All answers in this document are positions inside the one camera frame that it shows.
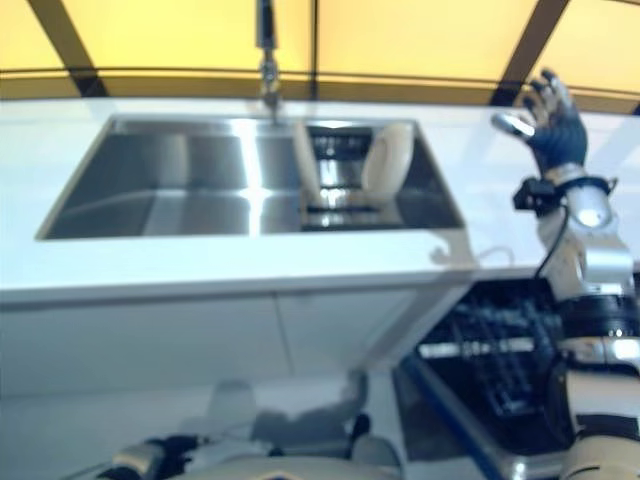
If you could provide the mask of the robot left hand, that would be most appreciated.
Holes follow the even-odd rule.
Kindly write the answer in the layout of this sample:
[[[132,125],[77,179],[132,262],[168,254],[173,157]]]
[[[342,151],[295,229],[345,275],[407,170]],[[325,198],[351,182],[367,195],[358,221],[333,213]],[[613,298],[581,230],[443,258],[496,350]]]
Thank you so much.
[[[207,445],[210,438],[203,435],[176,434],[164,438],[150,438],[147,444],[162,449],[165,455],[185,455]]]

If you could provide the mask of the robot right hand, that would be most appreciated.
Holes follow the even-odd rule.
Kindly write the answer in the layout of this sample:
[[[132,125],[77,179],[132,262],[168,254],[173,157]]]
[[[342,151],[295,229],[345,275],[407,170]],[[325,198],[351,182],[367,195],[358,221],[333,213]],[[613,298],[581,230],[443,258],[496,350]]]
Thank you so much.
[[[569,164],[583,167],[587,131],[565,83],[553,70],[543,68],[528,85],[530,91],[522,98],[527,114],[495,113],[492,126],[529,148],[541,176]]]

